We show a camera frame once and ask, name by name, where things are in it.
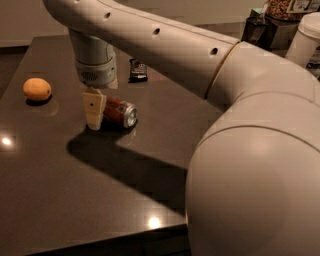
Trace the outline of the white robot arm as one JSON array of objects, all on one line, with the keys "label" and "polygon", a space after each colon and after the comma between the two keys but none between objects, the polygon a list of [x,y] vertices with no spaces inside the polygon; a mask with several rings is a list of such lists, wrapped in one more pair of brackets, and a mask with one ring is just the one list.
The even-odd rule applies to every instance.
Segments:
[{"label": "white robot arm", "polygon": [[224,108],[190,161],[193,256],[320,256],[319,83],[235,38],[115,0],[43,0],[81,41],[102,39]]}]

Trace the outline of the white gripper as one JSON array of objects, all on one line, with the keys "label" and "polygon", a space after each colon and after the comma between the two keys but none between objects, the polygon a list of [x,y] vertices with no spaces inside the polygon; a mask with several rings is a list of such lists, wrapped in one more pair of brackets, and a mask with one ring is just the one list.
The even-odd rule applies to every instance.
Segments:
[{"label": "white gripper", "polygon": [[97,131],[101,128],[107,101],[99,89],[118,87],[116,54],[112,45],[95,36],[74,30],[69,30],[69,36],[78,78],[91,87],[82,94],[86,123]]}]

